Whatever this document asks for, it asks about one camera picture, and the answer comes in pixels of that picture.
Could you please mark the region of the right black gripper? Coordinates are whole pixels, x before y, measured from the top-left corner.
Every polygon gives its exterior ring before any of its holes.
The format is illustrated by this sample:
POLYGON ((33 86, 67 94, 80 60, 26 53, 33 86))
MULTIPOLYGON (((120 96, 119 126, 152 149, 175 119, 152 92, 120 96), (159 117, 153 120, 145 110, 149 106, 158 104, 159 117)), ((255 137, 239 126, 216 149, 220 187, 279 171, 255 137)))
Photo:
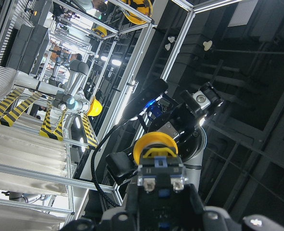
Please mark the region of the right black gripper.
MULTIPOLYGON (((170 111, 154 118, 149 126, 144 119, 138 118, 146 133, 158 131, 172 137, 178 145, 185 143, 213 117, 223 104, 223 99, 214 90, 199 90, 180 93, 183 100, 170 111)), ((106 156, 107 170, 117 185, 125 183, 137 174, 137 165, 125 152, 111 153, 106 156)))

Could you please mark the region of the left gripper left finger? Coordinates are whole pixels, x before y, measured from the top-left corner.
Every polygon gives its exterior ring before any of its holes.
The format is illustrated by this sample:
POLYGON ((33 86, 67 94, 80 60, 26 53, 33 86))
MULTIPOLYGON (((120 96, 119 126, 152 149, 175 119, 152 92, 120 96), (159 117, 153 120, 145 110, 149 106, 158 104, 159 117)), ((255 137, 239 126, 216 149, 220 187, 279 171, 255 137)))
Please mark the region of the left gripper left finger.
POLYGON ((62 231, 137 231, 138 185, 127 187, 127 197, 122 206, 103 212, 101 221, 97 224, 91 219, 81 218, 64 225, 62 231))

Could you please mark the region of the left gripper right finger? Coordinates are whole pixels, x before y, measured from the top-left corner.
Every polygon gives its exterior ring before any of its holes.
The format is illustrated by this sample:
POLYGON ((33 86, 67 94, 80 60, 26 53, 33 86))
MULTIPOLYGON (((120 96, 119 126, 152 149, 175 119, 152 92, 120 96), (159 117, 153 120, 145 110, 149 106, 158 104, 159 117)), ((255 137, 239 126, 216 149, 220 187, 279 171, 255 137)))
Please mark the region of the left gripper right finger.
POLYGON ((284 226, 259 214, 248 215, 241 222, 217 206, 204 206, 193 184, 188 184, 190 212, 187 218, 194 231, 284 231, 284 226))

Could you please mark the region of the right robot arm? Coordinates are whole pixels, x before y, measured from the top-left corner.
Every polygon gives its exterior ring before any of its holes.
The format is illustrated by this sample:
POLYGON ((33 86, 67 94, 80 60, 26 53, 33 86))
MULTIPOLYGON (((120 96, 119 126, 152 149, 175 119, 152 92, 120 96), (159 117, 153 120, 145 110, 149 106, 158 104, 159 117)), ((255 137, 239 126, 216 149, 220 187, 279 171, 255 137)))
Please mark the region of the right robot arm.
POLYGON ((180 192, 186 184, 198 187, 207 135, 203 124, 216 114, 223 99, 210 83, 196 93, 181 92, 182 103, 167 112, 155 112, 147 132, 128 151, 109 154, 107 169, 118 185, 145 167, 138 184, 152 192, 156 174, 167 170, 170 184, 180 192))

